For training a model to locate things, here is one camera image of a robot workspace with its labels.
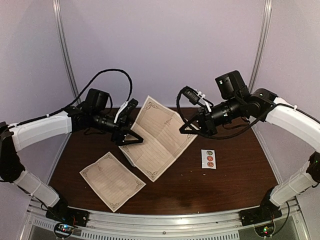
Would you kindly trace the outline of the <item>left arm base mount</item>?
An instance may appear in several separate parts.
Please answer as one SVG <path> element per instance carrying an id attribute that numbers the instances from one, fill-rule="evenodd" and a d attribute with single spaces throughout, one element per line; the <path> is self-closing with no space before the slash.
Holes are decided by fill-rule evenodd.
<path id="1" fill-rule="evenodd" d="M 59 239 L 69 238 L 78 232 L 79 227 L 86 227 L 89 220 L 89 212 L 68 207 L 64 216 L 58 214 L 52 208 L 46 210 L 46 218 L 57 221 L 53 227 L 53 233 Z"/>

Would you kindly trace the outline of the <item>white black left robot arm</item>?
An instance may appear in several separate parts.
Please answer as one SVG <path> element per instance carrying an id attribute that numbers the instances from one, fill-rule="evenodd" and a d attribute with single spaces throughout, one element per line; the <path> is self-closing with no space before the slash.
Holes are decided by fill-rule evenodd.
<path id="1" fill-rule="evenodd" d="M 6 122 L 0 124 L 0 180 L 15 184 L 37 198 L 49 213 L 61 222 L 72 218 L 67 200 L 51 186 L 43 183 L 37 176 L 26 170 L 18 152 L 43 140 L 74 133 L 81 130 L 96 129 L 111 133 L 111 141 L 117 146 L 139 144 L 143 138 L 132 129 L 131 112 L 138 101 L 132 98 L 125 101 L 115 115 L 103 111 L 111 100 L 109 93 L 91 88 L 85 101 L 77 106 L 70 105 L 57 113 L 47 114 L 24 123 Z"/>

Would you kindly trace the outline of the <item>beige ornate letter paper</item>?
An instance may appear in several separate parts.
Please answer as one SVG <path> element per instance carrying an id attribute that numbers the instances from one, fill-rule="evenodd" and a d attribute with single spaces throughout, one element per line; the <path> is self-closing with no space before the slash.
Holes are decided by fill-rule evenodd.
<path id="1" fill-rule="evenodd" d="M 181 134 L 179 128 L 183 124 L 176 111 L 148 96 L 131 127 L 143 142 L 119 149 L 133 167 L 155 182 L 197 137 Z"/>

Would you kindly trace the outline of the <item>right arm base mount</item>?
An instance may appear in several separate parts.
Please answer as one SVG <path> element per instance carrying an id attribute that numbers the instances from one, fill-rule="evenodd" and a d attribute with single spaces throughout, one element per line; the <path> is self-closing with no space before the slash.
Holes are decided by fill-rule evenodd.
<path id="1" fill-rule="evenodd" d="M 279 209 L 270 210 L 266 206 L 254 207 L 239 212 L 242 226 L 253 226 L 255 233 L 261 238 L 272 236 L 276 229 L 274 220 L 281 216 L 282 212 Z"/>

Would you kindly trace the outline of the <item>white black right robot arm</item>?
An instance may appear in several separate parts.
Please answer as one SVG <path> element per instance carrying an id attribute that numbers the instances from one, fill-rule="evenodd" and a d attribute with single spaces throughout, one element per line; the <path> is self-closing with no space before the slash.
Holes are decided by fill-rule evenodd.
<path id="1" fill-rule="evenodd" d="M 320 182 L 320 122 L 296 105 L 288 103 L 265 88 L 250 92 L 237 70 L 215 79 L 223 102 L 214 105 L 200 91 L 183 87 L 176 97 L 176 107 L 183 125 L 181 134 L 192 134 L 212 140 L 235 138 L 258 122 L 279 129 L 313 149 L 303 166 L 280 184 L 272 187 L 256 210 L 259 220 L 268 220 L 285 202 Z M 238 118 L 253 120 L 239 131 L 217 136 L 219 126 Z"/>

